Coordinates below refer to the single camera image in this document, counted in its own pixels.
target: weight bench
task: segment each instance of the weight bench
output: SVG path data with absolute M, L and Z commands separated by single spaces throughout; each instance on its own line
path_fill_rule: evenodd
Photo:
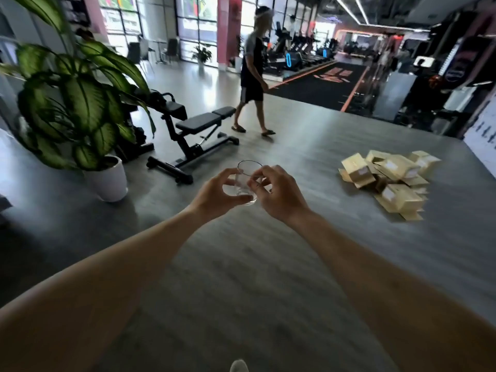
M 222 124 L 222 120 L 230 118 L 236 109 L 233 107 L 222 107 L 218 110 L 202 113 L 192 118 L 188 118 L 186 114 L 186 108 L 176 103 L 173 95 L 171 93 L 162 94 L 163 96 L 169 95 L 171 102 L 165 102 L 164 106 L 158 110 L 163 113 L 162 118 L 167 124 L 167 129 L 169 130 L 170 138 L 179 144 L 181 150 L 183 150 L 184 156 L 177 159 L 172 163 L 162 162 L 155 157 L 149 157 L 146 166 L 148 168 L 160 167 L 163 168 L 169 175 L 176 178 L 176 182 L 184 184 L 192 184 L 193 176 L 188 175 L 183 172 L 180 167 L 184 166 L 186 163 L 192 162 L 196 158 L 201 157 L 203 154 L 231 141 L 235 145 L 239 145 L 239 138 L 226 135 L 226 133 L 219 132 L 217 134 L 217 140 L 204 144 L 217 130 L 217 128 Z M 176 123 L 176 128 L 180 130 L 179 133 L 176 132 L 172 118 L 177 118 L 181 121 Z M 185 136 L 190 134 L 198 134 L 212 126 L 215 126 L 206 137 L 202 137 L 200 143 L 196 143 L 193 146 L 189 146 Z

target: drinking glass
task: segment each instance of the drinking glass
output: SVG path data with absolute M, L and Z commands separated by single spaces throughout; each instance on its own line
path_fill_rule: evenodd
M 250 194 L 253 196 L 253 200 L 246 203 L 246 206 L 252 205 L 257 200 L 257 195 L 250 189 L 248 186 L 248 180 L 250 180 L 251 175 L 259 169 L 262 168 L 262 165 L 259 162 L 255 161 L 241 161 L 238 163 L 239 173 L 236 174 L 236 195 L 239 196 L 241 194 Z M 262 177 L 255 178 L 256 181 L 261 181 Z

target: potted plant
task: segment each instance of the potted plant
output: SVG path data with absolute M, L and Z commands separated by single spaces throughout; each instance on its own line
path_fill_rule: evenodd
M 207 44 L 204 44 L 204 47 L 202 49 L 200 49 L 200 47 L 196 46 L 195 47 L 196 52 L 193 53 L 193 56 L 191 56 L 191 58 L 193 60 L 194 59 L 198 60 L 198 65 L 200 65 L 200 66 L 205 65 L 205 62 L 207 62 L 207 60 L 212 61 L 212 52 L 210 52 L 206 47 L 210 47 L 210 46 Z
M 52 26 L 65 44 L 67 24 L 54 0 L 15 1 Z M 145 109 L 155 134 L 145 103 L 133 95 L 136 87 L 124 76 L 148 94 L 136 65 L 95 41 L 78 44 L 72 55 L 36 44 L 21 44 L 16 54 L 18 66 L 1 68 L 25 80 L 17 98 L 21 116 L 8 122 L 13 136 L 47 166 L 82 170 L 100 199 L 122 199 L 127 193 L 126 174 L 121 160 L 109 154 L 118 138 L 135 142 L 124 101 Z M 97 70 L 111 85 L 95 79 Z
M 243 65 L 243 58 L 240 56 L 243 53 L 245 55 L 245 50 L 243 49 L 243 42 L 239 35 L 236 35 L 236 48 L 238 55 L 234 58 L 234 68 L 238 73 L 241 73 L 241 67 Z

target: sandal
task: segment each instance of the sandal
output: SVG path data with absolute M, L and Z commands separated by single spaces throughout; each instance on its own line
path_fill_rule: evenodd
M 270 130 L 269 129 L 268 131 L 262 133 L 262 137 L 271 136 L 273 134 L 276 134 L 276 132 L 274 132 L 273 130 Z
M 246 129 L 244 129 L 241 125 L 238 125 L 238 126 L 233 125 L 233 126 L 231 126 L 231 129 L 235 130 L 239 133 L 246 133 Z

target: black shorts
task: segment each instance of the black shorts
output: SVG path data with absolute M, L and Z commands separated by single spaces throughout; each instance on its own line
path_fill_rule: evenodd
M 251 100 L 263 102 L 263 94 L 262 87 L 241 87 L 241 101 L 243 103 L 248 103 Z

